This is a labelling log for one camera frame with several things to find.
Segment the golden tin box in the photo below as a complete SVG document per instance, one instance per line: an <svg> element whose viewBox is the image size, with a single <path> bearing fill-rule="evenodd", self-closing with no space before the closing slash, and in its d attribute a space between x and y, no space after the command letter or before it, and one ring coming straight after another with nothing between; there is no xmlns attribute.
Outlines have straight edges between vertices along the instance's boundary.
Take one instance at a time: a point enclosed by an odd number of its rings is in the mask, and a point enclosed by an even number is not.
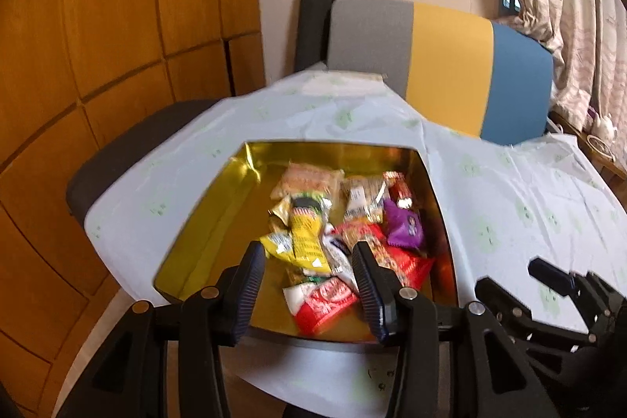
<svg viewBox="0 0 627 418"><path fill-rule="evenodd" d="M457 305L450 246L438 202L418 152L408 148L343 142L248 142L231 156L181 229L165 258L154 286L170 302L189 298L214 285L225 268L236 266L250 241L270 232L270 193L290 162L343 169L346 176L405 173L415 197L426 238L435 257L421 292L435 302ZM331 217L335 225L341 219ZM305 338L297 330L283 297L287 276L282 262L268 259L251 319L253 329L289 338ZM356 304L333 326L313 337L331 342L374 342Z"/></svg>

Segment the curtain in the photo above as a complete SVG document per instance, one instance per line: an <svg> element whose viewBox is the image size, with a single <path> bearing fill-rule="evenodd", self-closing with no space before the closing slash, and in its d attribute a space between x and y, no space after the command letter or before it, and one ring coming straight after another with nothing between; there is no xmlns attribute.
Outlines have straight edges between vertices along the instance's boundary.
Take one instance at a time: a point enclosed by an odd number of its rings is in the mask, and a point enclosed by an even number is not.
<svg viewBox="0 0 627 418"><path fill-rule="evenodd" d="M581 130L592 105L612 115L619 133L612 151L625 161L627 29L620 0L520 0L520 13L501 22L553 54L553 109Z"/></svg>

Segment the orange wood wall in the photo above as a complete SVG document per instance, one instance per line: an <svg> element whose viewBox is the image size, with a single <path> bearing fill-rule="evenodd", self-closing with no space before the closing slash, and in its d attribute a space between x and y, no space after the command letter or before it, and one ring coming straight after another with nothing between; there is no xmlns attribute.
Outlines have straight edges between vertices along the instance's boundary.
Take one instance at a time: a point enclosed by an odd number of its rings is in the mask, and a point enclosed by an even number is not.
<svg viewBox="0 0 627 418"><path fill-rule="evenodd" d="M263 87L259 30L258 0L0 0L0 380L27 416L118 289L68 180L158 109L230 96L227 62Z"/></svg>

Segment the red and white package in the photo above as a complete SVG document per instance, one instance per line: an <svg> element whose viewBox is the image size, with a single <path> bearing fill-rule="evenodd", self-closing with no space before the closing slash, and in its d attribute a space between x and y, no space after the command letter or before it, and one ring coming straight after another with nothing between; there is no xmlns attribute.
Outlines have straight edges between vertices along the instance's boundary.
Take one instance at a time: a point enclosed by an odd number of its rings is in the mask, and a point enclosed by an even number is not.
<svg viewBox="0 0 627 418"><path fill-rule="evenodd" d="M338 277L320 285L294 316L299 330L305 335L320 333L332 319L358 302L359 298Z"/></svg>
<svg viewBox="0 0 627 418"><path fill-rule="evenodd" d="M408 252L402 248L390 245L386 245L385 249L388 251L388 254L390 254L390 257L396 261L399 272L404 276L404 279L401 279L399 276L401 285L420 290L424 280L433 267L435 259L426 259L413 252Z"/></svg>

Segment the white tablecloth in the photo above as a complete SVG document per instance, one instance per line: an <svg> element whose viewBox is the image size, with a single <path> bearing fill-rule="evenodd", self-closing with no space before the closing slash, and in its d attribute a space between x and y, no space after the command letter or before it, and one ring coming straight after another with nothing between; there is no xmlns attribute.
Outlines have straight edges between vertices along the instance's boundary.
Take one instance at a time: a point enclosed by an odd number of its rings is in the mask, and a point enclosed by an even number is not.
<svg viewBox="0 0 627 418"><path fill-rule="evenodd" d="M627 291L627 215L572 137L501 147L427 121L382 82L308 71L221 101L92 206L85 229L126 292L165 304L152 280L190 212L243 142L268 139L417 150L440 204L462 305L489 275L534 318L585 330L569 300L529 277L527 264L538 255ZM303 370L316 378L311 366ZM341 383L334 388L346 393Z"/></svg>

